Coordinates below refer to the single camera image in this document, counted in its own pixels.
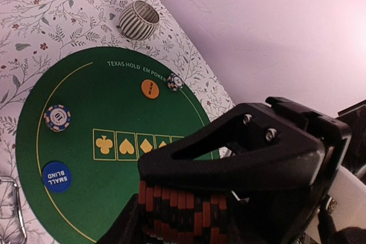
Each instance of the orange disc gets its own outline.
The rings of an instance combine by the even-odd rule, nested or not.
[[[154,81],[149,79],[142,81],[141,90],[144,96],[149,99],[157,98],[160,93],[158,85]]]

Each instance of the table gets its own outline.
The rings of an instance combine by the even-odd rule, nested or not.
[[[177,73],[210,120],[233,102],[200,53],[159,0],[143,0],[158,10],[161,24],[147,41],[120,35],[118,16],[135,0],[0,0],[0,175],[19,183],[15,136],[22,106],[39,78],[62,58],[91,47],[110,46],[148,55]],[[56,241],[36,219],[21,190],[28,243]],[[10,200],[3,197],[0,205]],[[1,223],[0,235],[17,235]]]

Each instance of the cup rim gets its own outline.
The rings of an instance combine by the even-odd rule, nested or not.
[[[139,15],[139,13],[137,12],[136,8],[135,8],[135,3],[137,3],[137,2],[142,2],[142,3],[144,3],[145,5],[150,6],[150,7],[153,9],[153,11],[156,13],[156,15],[158,16],[158,22],[156,22],[156,23],[152,23],[152,22],[149,22],[149,21],[145,20],[142,16],[140,16],[140,15]],[[146,3],[145,1],[142,1],[142,0],[134,1],[134,2],[132,3],[132,8],[133,8],[134,12],[137,14],[137,16],[138,16],[138,17],[140,17],[140,19],[141,19],[142,21],[144,21],[145,23],[147,23],[147,24],[149,24],[149,25],[153,25],[153,26],[155,26],[155,25],[158,25],[158,24],[159,24],[159,22],[160,22],[160,16],[159,16],[159,13],[154,9],[154,7],[153,7],[153,6],[151,6],[150,4]]]

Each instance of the poker mat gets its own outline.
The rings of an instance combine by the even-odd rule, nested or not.
[[[59,61],[33,87],[17,130],[19,178],[31,209],[59,243],[99,240],[138,192],[139,157],[209,123],[187,85],[168,89],[171,73],[135,51],[99,47]],[[156,99],[142,93],[146,79],[159,87]],[[61,132],[49,129],[43,117],[54,105],[70,111],[70,125]],[[200,159],[215,158],[218,151]],[[42,181],[43,168],[53,161],[71,173],[63,193]]]

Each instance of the ribbed ceramic cup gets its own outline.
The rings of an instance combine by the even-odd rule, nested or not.
[[[131,39],[148,39],[159,25],[159,20],[158,13],[151,5],[144,1],[135,1],[120,15],[121,32]]]

